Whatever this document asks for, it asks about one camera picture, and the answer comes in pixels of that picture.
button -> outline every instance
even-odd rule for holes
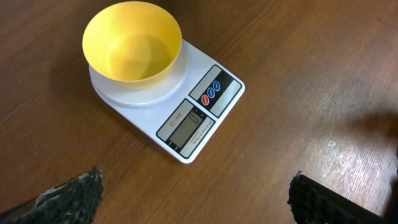
[[[203,105],[207,106],[209,105],[210,99],[207,95],[202,95],[201,96],[201,103],[203,103]]]
[[[214,98],[214,96],[216,95],[216,92],[214,91],[213,88],[209,88],[209,89],[207,89],[207,95],[208,95],[210,98]]]
[[[220,83],[218,81],[214,81],[213,82],[213,88],[214,88],[214,90],[219,91],[220,88],[221,88]]]

gray label panel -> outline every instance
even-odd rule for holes
[[[193,105],[188,100],[184,100],[173,115],[163,124],[162,128],[157,133],[158,137],[166,141],[192,108]]]
[[[186,143],[184,148],[181,149],[180,154],[188,158],[188,156],[192,153],[192,151],[196,148],[196,146],[199,144],[201,139],[205,137],[206,133],[210,130],[212,125],[214,124],[214,121],[210,118],[206,118],[202,124],[199,126],[197,131],[195,131],[195,134],[192,135],[192,137],[189,139],[189,141]]]
[[[222,94],[222,96],[213,105],[210,111],[218,117],[224,111],[225,107],[228,106],[229,102],[232,100],[232,98],[239,91],[240,88],[241,84],[239,84],[236,80],[233,80],[231,84],[229,84],[225,92]]]
[[[220,72],[221,69],[219,67],[213,66],[199,84],[192,90],[190,96],[195,100],[198,100],[201,94],[207,89],[217,75],[220,74]]]

scale platform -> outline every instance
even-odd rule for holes
[[[123,88],[89,67],[97,94],[182,163],[192,162],[244,92],[244,83],[183,40],[173,72],[145,90]]]

wooden table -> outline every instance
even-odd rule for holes
[[[294,223],[303,173],[382,215],[397,177],[398,1],[158,0],[246,92],[190,165],[94,92],[111,0],[0,0],[0,212],[98,166],[95,223]]]

yellow bowl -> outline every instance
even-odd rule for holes
[[[103,9],[83,35],[88,63],[100,74],[133,89],[151,87],[173,69],[182,46],[180,27],[166,10],[147,2]]]

